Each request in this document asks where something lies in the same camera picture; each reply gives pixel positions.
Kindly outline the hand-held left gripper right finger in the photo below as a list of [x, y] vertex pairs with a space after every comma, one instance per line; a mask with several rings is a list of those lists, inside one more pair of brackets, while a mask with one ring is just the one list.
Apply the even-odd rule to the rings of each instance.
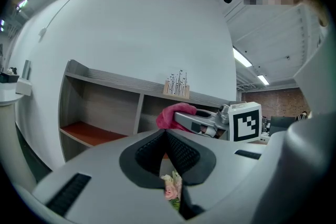
[[171, 149], [187, 164], [183, 178], [188, 214], [193, 221], [252, 221], [266, 189], [264, 144], [229, 142], [180, 130], [166, 130]]

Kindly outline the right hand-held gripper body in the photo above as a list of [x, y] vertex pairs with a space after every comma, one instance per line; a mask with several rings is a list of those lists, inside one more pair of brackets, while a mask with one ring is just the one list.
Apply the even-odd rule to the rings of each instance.
[[261, 136], [261, 123], [260, 104], [224, 104], [211, 118], [209, 126], [201, 125], [201, 134], [231, 142], [252, 142]]

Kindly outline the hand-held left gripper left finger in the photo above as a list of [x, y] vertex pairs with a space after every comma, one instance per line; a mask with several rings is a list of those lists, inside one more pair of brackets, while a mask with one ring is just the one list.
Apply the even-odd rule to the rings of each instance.
[[77, 173], [91, 179], [68, 210], [74, 223], [183, 223], [184, 218], [165, 200], [162, 189], [141, 188], [122, 172], [123, 150], [152, 131], [92, 147], [54, 170], [39, 182], [33, 196], [46, 205]]

